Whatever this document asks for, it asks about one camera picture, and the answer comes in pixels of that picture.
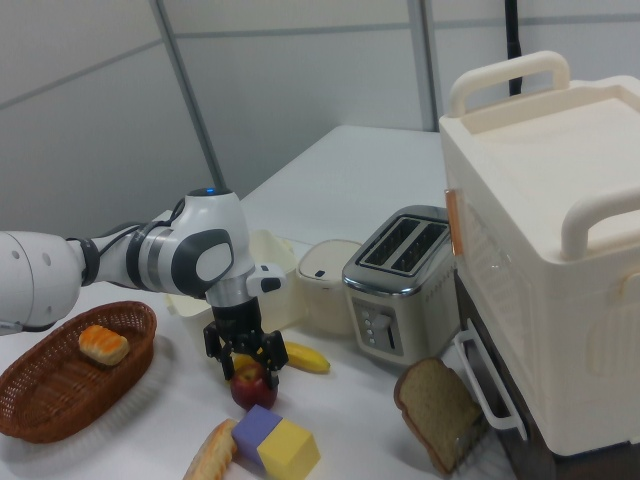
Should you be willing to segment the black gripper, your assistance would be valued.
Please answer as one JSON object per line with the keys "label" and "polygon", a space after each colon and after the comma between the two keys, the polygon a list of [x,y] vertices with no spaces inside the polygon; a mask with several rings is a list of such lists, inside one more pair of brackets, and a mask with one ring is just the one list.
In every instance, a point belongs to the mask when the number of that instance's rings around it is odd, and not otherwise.
{"label": "black gripper", "polygon": [[252,298],[231,307],[213,307],[212,311],[214,321],[203,329],[205,353],[220,363],[224,378],[230,381],[235,374],[229,345],[253,348],[252,358],[267,373],[267,387],[275,390],[279,385],[278,374],[288,363],[289,356],[280,331],[263,332],[258,299]]}

